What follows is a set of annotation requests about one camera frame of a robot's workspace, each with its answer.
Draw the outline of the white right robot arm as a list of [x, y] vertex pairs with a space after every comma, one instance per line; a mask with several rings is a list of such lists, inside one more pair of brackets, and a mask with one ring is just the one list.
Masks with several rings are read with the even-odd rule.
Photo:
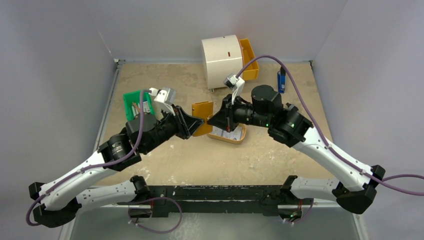
[[363, 214], [368, 209], [378, 186], [371, 177], [382, 180], [386, 172], [383, 167], [364, 164], [330, 142], [325, 143], [326, 138], [319, 135], [318, 128], [295, 105], [284, 107], [281, 94], [271, 86], [253, 88], [251, 100], [228, 94], [207, 123], [227, 132], [234, 131], [239, 124], [267, 128], [273, 140], [307, 155], [334, 176], [333, 179], [289, 176], [280, 191], [284, 202], [322, 199], [336, 202], [354, 214]]

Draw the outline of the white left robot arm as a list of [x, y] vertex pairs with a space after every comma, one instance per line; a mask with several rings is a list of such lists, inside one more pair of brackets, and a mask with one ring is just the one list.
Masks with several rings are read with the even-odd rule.
[[159, 120], [150, 113], [138, 114], [68, 173], [49, 183], [32, 183], [28, 190], [33, 204], [26, 213], [26, 223], [56, 228], [93, 208], [146, 203], [151, 193], [142, 176], [108, 187], [95, 188], [94, 184], [140, 162], [142, 155], [174, 136], [189, 139], [204, 122], [175, 105]]

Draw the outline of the yellow leather card holder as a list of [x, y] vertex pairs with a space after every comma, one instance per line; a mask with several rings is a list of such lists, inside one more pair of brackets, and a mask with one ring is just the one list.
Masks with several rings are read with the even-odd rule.
[[194, 132], [194, 137], [203, 136], [212, 132], [213, 127], [207, 123], [209, 117], [213, 114], [214, 103], [212, 101], [202, 101], [191, 105], [191, 115], [201, 118], [204, 123]]

